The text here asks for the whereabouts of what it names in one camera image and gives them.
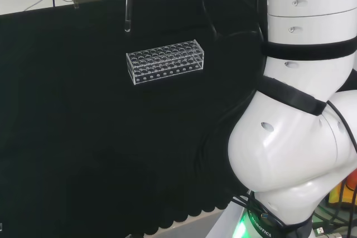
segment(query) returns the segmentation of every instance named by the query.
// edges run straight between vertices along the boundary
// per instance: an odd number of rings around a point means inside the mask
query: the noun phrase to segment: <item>black tablecloth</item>
[[[223,35],[256,30],[237,0],[207,8]],[[255,86],[259,37],[215,42],[199,0],[134,0],[123,25],[124,0],[0,17],[4,237],[154,233],[243,188],[226,149],[248,103],[218,120]],[[193,39],[204,71],[132,84],[126,52]]]

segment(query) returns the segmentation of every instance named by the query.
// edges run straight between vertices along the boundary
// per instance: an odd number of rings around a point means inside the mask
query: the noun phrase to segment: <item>green led light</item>
[[[247,229],[245,228],[243,221],[241,221],[235,227],[232,238],[242,238],[246,230]]]
[[[249,220],[248,213],[245,213],[240,222],[235,227],[232,238],[250,238],[249,232],[244,224],[245,220]]]

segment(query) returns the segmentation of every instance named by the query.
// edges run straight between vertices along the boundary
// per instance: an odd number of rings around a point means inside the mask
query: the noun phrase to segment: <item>black cloth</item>
[[[206,5],[220,33],[255,30],[237,0]],[[126,36],[124,6],[0,17],[2,237],[154,233],[224,208],[244,188],[226,150],[249,100],[216,122],[255,87],[259,37],[214,42],[200,0],[134,0]],[[126,52],[193,39],[205,51],[202,72],[132,84]]]

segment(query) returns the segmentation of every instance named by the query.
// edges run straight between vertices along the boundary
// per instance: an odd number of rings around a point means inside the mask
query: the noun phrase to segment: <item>test tube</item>
[[[124,25],[124,30],[126,32],[130,32],[132,28],[132,8],[133,8],[133,0],[126,0],[125,25]]]

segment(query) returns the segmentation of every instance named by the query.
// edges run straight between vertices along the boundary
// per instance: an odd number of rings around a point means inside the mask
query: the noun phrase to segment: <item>machine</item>
[[[336,93],[357,69],[356,35],[357,0],[268,0],[263,83],[228,146],[265,211],[250,207],[250,237],[314,238],[316,206],[357,168],[357,90]],[[237,224],[226,220],[215,237]]]

